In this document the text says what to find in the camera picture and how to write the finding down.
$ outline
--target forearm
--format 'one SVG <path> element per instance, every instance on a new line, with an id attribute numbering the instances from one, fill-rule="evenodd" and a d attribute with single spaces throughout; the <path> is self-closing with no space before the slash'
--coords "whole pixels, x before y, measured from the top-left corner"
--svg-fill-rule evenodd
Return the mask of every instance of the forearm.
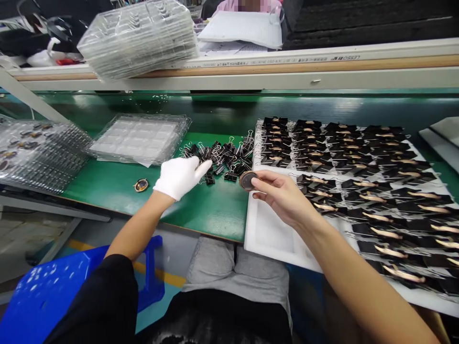
<path id="1" fill-rule="evenodd" d="M 298 228 L 331 287 L 381 343 L 438 343 L 416 311 L 321 216 Z"/>
<path id="2" fill-rule="evenodd" d="M 130 218 L 113 239 L 105 257 L 121 254 L 132 261 L 137 259 L 152 238 L 161 215 L 174 202 L 172 197 L 154 191 L 143 207 Z"/>

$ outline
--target white glove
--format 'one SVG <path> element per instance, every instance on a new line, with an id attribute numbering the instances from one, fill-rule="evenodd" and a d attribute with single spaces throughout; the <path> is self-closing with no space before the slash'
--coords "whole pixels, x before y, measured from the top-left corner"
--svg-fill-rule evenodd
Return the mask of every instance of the white glove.
<path id="1" fill-rule="evenodd" d="M 176 201 L 180 199 L 199 182 L 212 166 L 212 160 L 203 162 L 199 167 L 197 156 L 185 159 L 175 158 L 163 162 L 161 176 L 156 181 L 153 190 L 171 196 Z"/>

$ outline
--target pink shirt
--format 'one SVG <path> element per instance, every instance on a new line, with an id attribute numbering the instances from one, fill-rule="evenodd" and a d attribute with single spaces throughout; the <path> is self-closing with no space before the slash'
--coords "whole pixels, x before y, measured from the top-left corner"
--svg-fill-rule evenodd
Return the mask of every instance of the pink shirt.
<path id="1" fill-rule="evenodd" d="M 231 12 L 238 12 L 238 0 L 225 0 L 220 3 L 220 5 L 215 10 L 215 15 L 218 11 L 231 11 Z M 275 9 L 277 6 L 281 6 L 282 4 L 278 0 L 260 0 L 260 12 L 271 12 L 271 10 Z"/>

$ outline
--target clear plastic tray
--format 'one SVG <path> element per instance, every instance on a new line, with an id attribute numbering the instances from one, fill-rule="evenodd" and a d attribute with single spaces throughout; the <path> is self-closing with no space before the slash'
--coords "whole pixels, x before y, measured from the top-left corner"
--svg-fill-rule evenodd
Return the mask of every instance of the clear plastic tray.
<path id="1" fill-rule="evenodd" d="M 174 156 L 190 124 L 185 115 L 118 114 L 87 152 L 106 161 L 160 165 Z"/>
<path id="2" fill-rule="evenodd" d="M 0 183 L 59 194 L 87 161 L 91 137 L 75 124 L 0 115 Z"/>
<path id="3" fill-rule="evenodd" d="M 197 57 L 189 10 L 149 0 L 98 14 L 78 49 L 101 79 L 124 79 Z"/>

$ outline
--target round metal part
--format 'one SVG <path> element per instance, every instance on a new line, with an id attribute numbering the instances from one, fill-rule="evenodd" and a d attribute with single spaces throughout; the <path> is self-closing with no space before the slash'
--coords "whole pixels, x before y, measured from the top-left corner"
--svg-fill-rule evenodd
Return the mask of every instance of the round metal part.
<path id="1" fill-rule="evenodd" d="M 258 178 L 257 174 L 252 171 L 246 171 L 239 177 L 239 185 L 245 191 L 252 191 L 254 189 L 252 185 L 252 178 Z"/>
<path id="2" fill-rule="evenodd" d="M 134 189 L 136 192 L 145 191 L 148 187 L 148 180 L 139 179 L 136 184 L 134 184 Z"/>

